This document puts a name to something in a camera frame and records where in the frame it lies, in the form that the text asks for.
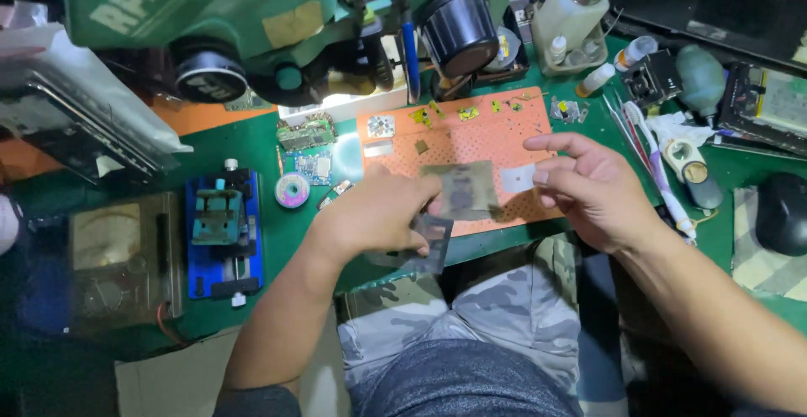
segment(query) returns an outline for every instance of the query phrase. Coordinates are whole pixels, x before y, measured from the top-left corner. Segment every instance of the tape roll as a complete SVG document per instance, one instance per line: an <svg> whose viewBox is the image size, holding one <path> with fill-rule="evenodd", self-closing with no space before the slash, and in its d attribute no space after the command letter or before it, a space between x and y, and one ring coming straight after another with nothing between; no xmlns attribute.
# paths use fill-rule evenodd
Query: tape roll
<svg viewBox="0 0 807 417"><path fill-rule="evenodd" d="M311 186L305 176L299 173L287 173L274 185L274 198L280 206L293 209L301 206L308 199Z"/></svg>

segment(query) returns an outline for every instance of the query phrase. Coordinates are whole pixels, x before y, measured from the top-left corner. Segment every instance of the orange wire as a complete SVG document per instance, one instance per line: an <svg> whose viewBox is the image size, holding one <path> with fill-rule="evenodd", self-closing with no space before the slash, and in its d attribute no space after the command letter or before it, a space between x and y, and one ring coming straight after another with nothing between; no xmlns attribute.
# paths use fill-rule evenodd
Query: orange wire
<svg viewBox="0 0 807 417"><path fill-rule="evenodd" d="M165 334L168 338L170 338L171 341L173 341L174 343L179 344L184 348L190 346L190 343L188 343L187 340L183 340L182 338L178 337L177 334L174 333L174 331L168 330L166 328L166 324L162 321L162 310L166 309L166 311L168 311L167 307L170 304L171 302L164 301L156 308L156 325L159 326L160 330L162 330L162 333Z"/></svg>

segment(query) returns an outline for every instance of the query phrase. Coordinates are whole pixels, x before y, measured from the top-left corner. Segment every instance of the hand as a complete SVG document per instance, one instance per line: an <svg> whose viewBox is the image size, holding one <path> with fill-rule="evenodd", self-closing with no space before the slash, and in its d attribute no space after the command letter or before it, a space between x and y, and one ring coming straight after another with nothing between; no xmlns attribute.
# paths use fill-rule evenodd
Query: hand
<svg viewBox="0 0 807 417"><path fill-rule="evenodd" d="M636 173L616 151L578 133L531 137L524 148L568 154L538 162L533 182L541 190L541 204L558 207L588 245L614 253L669 230Z"/></svg>
<svg viewBox="0 0 807 417"><path fill-rule="evenodd" d="M373 164L364 179L319 211L309 232L346 263L363 251L413 249L426 256L429 243L409 225L441 189L436 175L413 179Z"/></svg>

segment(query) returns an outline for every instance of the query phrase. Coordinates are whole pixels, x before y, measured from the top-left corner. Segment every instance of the computer mouse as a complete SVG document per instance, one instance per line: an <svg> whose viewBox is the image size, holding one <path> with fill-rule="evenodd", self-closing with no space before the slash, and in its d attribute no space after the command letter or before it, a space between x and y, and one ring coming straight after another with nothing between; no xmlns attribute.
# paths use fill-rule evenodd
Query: computer mouse
<svg viewBox="0 0 807 417"><path fill-rule="evenodd" d="M758 190L760 245L782 255L807 255L807 180L791 173L771 174Z"/></svg>

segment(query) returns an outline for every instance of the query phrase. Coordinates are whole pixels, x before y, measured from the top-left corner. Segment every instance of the camouflage shorts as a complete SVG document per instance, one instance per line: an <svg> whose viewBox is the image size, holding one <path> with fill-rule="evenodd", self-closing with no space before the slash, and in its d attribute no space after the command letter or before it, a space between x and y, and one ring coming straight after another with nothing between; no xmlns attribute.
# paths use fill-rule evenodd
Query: camouflage shorts
<svg viewBox="0 0 807 417"><path fill-rule="evenodd" d="M580 251L566 235L465 264L449 306L437 278L420 273L340 296L338 332L348 388L421 340L470 339L529 357L575 392L580 316L575 269Z"/></svg>

